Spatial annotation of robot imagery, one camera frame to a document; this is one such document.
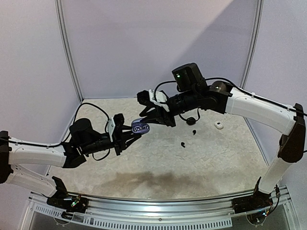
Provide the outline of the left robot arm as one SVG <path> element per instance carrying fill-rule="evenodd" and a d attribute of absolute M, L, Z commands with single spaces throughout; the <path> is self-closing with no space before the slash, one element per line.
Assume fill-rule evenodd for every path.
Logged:
<path fill-rule="evenodd" d="M 23 164 L 52 165 L 73 169 L 86 162 L 86 156 L 104 150 L 114 149 L 120 155 L 143 134 L 149 132 L 147 124 L 139 119 L 131 126 L 124 124 L 123 114 L 110 118 L 105 133 L 92 127 L 88 118 L 75 121 L 69 128 L 71 138 L 59 144 L 26 143 L 11 138 L 7 131 L 0 133 L 0 182 L 14 184 L 52 197 L 61 208 L 71 204 L 71 197 L 60 178 L 47 177 L 31 171 Z"/>

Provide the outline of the black charging case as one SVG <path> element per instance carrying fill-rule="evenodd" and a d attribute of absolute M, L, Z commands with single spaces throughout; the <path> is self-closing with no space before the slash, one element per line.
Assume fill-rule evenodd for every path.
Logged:
<path fill-rule="evenodd" d="M 189 125 L 189 126 L 192 126 L 194 124 L 196 124 L 197 120 L 194 118 L 194 117 L 189 117 L 187 120 L 186 120 L 186 123 Z"/>

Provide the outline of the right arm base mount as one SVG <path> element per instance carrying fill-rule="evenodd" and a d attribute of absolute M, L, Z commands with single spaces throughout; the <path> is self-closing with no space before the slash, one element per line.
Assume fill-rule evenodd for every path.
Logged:
<path fill-rule="evenodd" d="M 270 207 L 269 210 L 264 214 L 267 216 L 277 208 L 281 196 L 278 185 L 276 184 L 274 187 L 277 202 L 275 205 L 273 205 L 272 194 L 265 194 L 259 190 L 260 179 L 261 177 L 258 179 L 252 195 L 232 199 L 232 208 L 236 214 Z"/>

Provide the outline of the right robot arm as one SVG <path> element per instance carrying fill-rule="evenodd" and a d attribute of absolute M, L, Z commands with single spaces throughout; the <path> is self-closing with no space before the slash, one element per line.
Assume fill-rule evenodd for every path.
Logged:
<path fill-rule="evenodd" d="M 157 89 L 137 93 L 139 104 L 146 106 L 140 113 L 142 122 L 174 127 L 175 116 L 201 109 L 249 118 L 281 133 L 277 156 L 257 182 L 256 192 L 248 199 L 248 205 L 258 209 L 287 169 L 304 155 L 306 124 L 302 105 L 271 101 L 223 78 L 208 85 L 196 63 L 180 66 L 172 74 L 179 94 L 168 97 Z"/>

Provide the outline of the white earbud charging case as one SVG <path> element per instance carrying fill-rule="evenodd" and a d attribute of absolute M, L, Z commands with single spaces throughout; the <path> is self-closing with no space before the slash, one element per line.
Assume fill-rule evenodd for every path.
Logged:
<path fill-rule="evenodd" d="M 223 129 L 223 128 L 224 128 L 223 123 L 221 123 L 220 121 L 216 121 L 216 122 L 214 123 L 214 126 L 215 126 L 217 129 Z"/>

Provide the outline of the purple round charging case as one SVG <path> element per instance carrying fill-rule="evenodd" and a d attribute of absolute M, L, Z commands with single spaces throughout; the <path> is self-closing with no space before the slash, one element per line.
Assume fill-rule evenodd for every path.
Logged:
<path fill-rule="evenodd" d="M 138 119 L 133 120 L 132 123 L 131 123 L 132 132 L 135 133 L 135 134 L 146 134 L 146 133 L 148 133 L 148 132 L 150 131 L 150 129 L 149 129 L 149 130 L 143 131 L 143 130 L 142 130 L 142 126 L 143 126 L 143 125 L 148 125 L 148 124 L 143 123 L 143 122 L 142 122 L 142 118 L 138 118 Z M 140 130 L 139 132 L 134 132 L 133 129 L 134 129 L 135 127 L 140 127 L 141 130 Z"/>

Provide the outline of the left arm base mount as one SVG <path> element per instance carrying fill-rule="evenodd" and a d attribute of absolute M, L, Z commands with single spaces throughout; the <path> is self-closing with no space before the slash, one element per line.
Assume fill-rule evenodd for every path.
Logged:
<path fill-rule="evenodd" d="M 64 209 L 65 214 L 75 212 L 84 214 L 88 208 L 89 199 L 81 194 L 70 195 L 60 178 L 52 176 L 52 179 L 56 185 L 56 192 L 53 196 L 47 198 L 47 204 Z"/>

